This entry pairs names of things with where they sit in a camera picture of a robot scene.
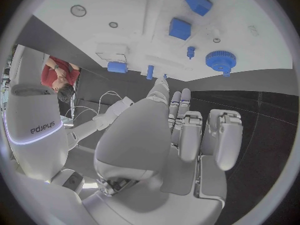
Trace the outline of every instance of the man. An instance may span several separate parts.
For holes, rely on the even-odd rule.
[[[52,88],[59,100],[69,103],[73,96],[73,85],[78,78],[79,67],[50,56],[41,73],[41,84]]]

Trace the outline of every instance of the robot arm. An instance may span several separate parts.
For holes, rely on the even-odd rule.
[[[98,114],[91,121],[85,122],[77,127],[66,129],[68,149],[71,150],[78,142],[96,131],[106,129],[115,119],[134,102],[127,96],[110,106],[106,113]]]

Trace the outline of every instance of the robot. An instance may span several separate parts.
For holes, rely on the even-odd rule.
[[[34,185],[34,195],[41,203],[72,224],[213,225],[217,221],[226,203],[225,171],[235,165],[241,148],[238,112],[212,110],[202,137],[203,118],[190,111],[190,90],[176,92],[169,103],[168,82],[162,77],[146,98],[134,103],[124,97],[106,113],[66,129],[55,92],[38,78],[28,81],[20,76],[29,66],[41,71],[46,60],[43,53],[18,47],[4,115],[15,163],[24,172],[19,176],[27,185],[40,181]],[[83,177],[62,168],[69,150],[104,129],[93,161],[99,190],[81,201],[77,194]]]

